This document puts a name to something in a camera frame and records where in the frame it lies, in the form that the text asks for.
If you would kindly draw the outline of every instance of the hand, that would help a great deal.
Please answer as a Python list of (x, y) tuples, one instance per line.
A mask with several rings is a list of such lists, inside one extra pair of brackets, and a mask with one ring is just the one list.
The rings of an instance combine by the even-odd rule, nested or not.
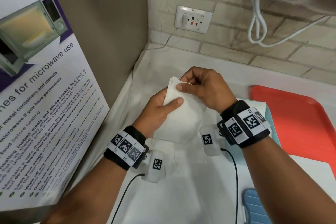
[(176, 86), (178, 91), (195, 95), (206, 107), (219, 113), (237, 102), (223, 77), (215, 70), (192, 67), (182, 76), (181, 81), (190, 84), (179, 84)]
[(167, 87), (152, 96), (139, 117), (132, 124), (146, 138), (152, 137), (154, 132), (164, 123), (167, 115), (183, 104), (183, 98), (176, 98), (163, 106), (166, 94)]

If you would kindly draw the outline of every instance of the microwave guidelines poster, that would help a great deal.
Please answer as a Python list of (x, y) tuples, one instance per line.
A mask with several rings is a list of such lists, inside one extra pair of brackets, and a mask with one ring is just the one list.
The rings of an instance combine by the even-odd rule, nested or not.
[(52, 205), (109, 108), (57, 0), (0, 6), (0, 211)]

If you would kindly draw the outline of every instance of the wall outlet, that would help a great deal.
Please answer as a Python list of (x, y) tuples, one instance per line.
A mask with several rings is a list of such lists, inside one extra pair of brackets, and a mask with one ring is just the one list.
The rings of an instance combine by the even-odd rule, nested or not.
[(208, 27), (212, 18), (211, 12), (179, 5), (176, 11), (175, 28), (180, 28), (182, 26), (183, 15), (188, 16), (187, 25), (183, 29), (203, 34), (208, 31)]

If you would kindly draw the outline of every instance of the person's right hand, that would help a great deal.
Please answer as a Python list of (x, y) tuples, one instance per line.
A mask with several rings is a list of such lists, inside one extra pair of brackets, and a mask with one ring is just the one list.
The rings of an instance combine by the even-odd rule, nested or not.
[(181, 78), (176, 86), (178, 91), (198, 97), (206, 107), (222, 113), (225, 109), (237, 102), (223, 77), (215, 70), (201, 67), (192, 67)]

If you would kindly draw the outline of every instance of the microwave image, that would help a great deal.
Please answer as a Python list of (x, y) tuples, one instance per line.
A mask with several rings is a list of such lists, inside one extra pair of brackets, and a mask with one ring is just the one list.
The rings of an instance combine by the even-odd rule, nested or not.
[(10, 76), (67, 27), (53, 0), (39, 0), (0, 20), (0, 68)]

